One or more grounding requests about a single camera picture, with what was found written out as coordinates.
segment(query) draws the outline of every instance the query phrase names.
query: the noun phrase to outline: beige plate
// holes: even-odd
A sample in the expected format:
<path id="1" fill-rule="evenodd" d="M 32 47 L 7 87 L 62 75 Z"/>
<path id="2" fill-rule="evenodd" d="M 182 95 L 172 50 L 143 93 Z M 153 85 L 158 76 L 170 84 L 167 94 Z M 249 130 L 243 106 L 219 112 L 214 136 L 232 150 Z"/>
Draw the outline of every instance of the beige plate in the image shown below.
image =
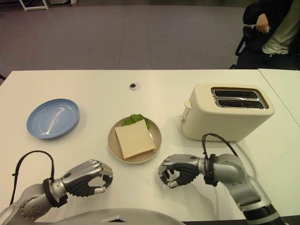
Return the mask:
<path id="1" fill-rule="evenodd" d="M 127 159 L 124 159 L 123 155 L 122 155 L 120 142 L 118 140 L 115 128 L 116 127 L 121 127 L 122 122 L 124 120 L 129 119 L 129 118 L 130 117 L 126 117 L 124 119 L 121 119 L 119 122 L 117 122 L 112 127 L 112 129 L 111 129 L 111 131 L 109 132 L 109 135 L 108 135 L 108 148 L 115 157 L 117 157 L 119 160 L 122 160 L 123 162 L 134 163 L 134 164 L 144 163 L 144 162 L 152 159 L 158 153 L 160 145 L 161 145 L 161 134 L 160 134 L 160 131 L 159 131 L 157 125 L 153 121 L 151 121 L 147 118 L 149 120 L 150 124 L 151 124 L 150 129 L 149 129 L 149 133 L 150 133 L 150 136 L 151 136 L 151 138 L 152 138 L 152 140 L 155 144 L 156 149 L 152 150 L 152 151 L 141 153 L 141 154 L 136 155 L 136 156 L 132 156 L 132 157 L 127 158 Z"/>

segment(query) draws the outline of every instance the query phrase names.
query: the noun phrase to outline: black jacket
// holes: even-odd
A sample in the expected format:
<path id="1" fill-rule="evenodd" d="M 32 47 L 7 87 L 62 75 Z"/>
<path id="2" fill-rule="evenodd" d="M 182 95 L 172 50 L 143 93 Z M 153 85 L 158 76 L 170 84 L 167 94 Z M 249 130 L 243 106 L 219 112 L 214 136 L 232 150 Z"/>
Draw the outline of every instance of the black jacket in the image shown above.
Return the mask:
<path id="1" fill-rule="evenodd" d="M 243 21 L 244 24 L 256 24 L 258 16 L 265 13 L 269 26 L 271 27 L 268 34 L 262 34 L 255 28 L 253 29 L 253 37 L 246 40 L 246 46 L 252 51 L 261 51 L 262 46 L 277 30 L 286 14 L 288 13 L 293 0 L 259 0 L 258 3 L 253 3 L 245 10 Z M 300 29 L 296 38 L 292 41 L 289 47 L 289 54 L 295 57 L 297 63 L 300 64 Z"/>

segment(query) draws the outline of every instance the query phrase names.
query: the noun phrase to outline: green lettuce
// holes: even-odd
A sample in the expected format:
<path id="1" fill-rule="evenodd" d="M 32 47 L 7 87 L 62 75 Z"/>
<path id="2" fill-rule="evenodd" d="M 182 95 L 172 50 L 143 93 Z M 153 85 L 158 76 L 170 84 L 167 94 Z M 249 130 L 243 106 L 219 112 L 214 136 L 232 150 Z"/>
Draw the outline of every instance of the green lettuce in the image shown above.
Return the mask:
<path id="1" fill-rule="evenodd" d="M 141 115 L 141 114 L 130 115 L 129 119 L 123 121 L 122 126 L 131 125 L 131 124 L 134 124 L 134 123 L 136 123 L 138 121 L 141 121 L 141 120 L 145 120 L 147 129 L 149 130 L 150 129 L 150 122 L 149 122 L 148 119 L 143 117 L 143 115 Z"/>

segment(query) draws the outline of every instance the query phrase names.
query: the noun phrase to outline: white furniture leg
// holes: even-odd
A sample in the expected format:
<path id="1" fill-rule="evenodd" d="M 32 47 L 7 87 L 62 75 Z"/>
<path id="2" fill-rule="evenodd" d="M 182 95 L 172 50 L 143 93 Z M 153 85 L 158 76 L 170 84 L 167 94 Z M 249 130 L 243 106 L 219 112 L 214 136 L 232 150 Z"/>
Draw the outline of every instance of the white furniture leg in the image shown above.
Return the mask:
<path id="1" fill-rule="evenodd" d="M 35 7 L 26 7 L 25 4 L 24 4 L 24 2 L 23 2 L 23 0 L 19 0 L 19 1 L 20 1 L 20 4 L 22 5 L 22 7 L 23 7 L 23 9 L 24 9 L 25 12 L 30 11 L 30 10 L 41 10 L 41 9 L 48 10 L 49 9 L 49 7 L 48 7 L 48 5 L 47 5 L 47 3 L 46 3 L 45 0 L 42 0 L 44 6 L 35 6 Z"/>

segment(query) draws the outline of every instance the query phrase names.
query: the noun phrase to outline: gray floor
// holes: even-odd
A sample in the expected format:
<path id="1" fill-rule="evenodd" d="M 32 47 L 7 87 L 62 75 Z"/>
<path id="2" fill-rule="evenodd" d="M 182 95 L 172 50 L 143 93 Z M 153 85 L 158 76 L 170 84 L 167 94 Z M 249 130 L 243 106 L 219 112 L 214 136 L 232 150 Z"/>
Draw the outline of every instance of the gray floor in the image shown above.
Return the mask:
<path id="1" fill-rule="evenodd" d="M 80 6 L 0 13 L 0 73 L 48 69 L 228 69 L 244 8 Z"/>

